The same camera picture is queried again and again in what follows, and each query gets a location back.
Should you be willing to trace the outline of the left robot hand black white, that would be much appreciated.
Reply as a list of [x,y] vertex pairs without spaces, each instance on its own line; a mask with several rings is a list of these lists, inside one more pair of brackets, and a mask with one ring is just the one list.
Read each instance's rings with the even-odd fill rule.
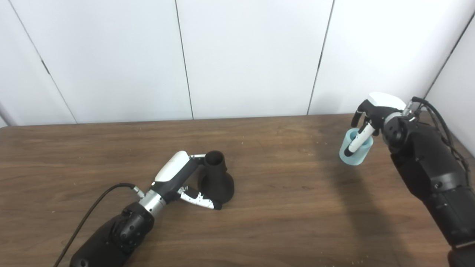
[[188,155],[185,151],[178,151],[160,169],[140,204],[155,217],[167,204],[176,200],[183,200],[212,210],[221,210],[222,205],[218,201],[209,199],[197,189],[184,186],[195,170],[200,165],[204,165],[204,158],[204,154]]

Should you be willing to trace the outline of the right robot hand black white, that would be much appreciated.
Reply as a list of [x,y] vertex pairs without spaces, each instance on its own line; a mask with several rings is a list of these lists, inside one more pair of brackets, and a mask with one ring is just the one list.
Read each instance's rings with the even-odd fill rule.
[[398,97],[388,93],[372,92],[357,108],[351,120],[351,127],[356,128],[362,115],[363,125],[358,129],[356,137],[347,145],[343,154],[352,156],[371,136],[379,136],[387,118],[401,114],[406,104]]

